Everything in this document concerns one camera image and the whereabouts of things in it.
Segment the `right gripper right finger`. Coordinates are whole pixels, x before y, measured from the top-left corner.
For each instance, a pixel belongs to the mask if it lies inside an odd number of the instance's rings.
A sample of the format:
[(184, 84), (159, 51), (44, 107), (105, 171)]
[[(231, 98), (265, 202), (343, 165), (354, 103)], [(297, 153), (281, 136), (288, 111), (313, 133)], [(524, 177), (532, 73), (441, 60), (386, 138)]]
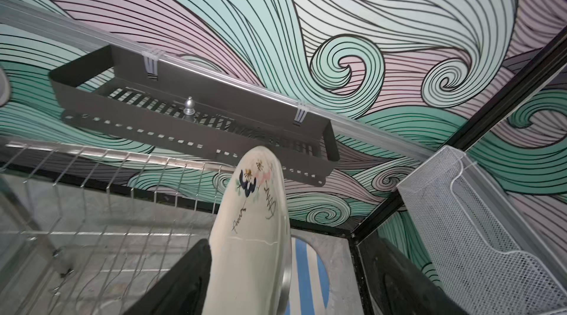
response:
[(421, 243), (403, 233), (357, 238), (357, 285), (365, 314), (465, 314), (445, 294)]

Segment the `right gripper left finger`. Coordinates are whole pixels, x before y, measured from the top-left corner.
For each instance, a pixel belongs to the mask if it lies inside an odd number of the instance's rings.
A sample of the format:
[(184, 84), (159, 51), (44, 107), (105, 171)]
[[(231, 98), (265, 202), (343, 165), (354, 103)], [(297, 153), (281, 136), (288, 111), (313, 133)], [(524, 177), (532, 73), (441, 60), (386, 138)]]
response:
[(211, 276), (211, 248), (198, 241), (127, 314), (201, 314)]

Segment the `cream floral plate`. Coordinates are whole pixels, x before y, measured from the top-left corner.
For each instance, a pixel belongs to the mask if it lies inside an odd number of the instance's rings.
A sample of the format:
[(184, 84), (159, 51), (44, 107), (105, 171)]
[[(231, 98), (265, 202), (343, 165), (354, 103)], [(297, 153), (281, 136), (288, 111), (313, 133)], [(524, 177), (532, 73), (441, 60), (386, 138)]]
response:
[(211, 276), (204, 314), (284, 314), (292, 240), (283, 167), (258, 146), (224, 183), (210, 237)]

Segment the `blue striped plate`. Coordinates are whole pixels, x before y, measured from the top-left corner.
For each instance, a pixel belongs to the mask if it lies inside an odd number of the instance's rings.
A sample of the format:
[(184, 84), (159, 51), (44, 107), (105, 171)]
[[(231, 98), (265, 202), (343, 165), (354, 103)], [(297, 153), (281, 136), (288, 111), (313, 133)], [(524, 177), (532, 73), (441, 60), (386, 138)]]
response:
[(329, 275), (315, 249), (292, 237), (292, 278), (286, 315), (326, 314), (329, 303)]

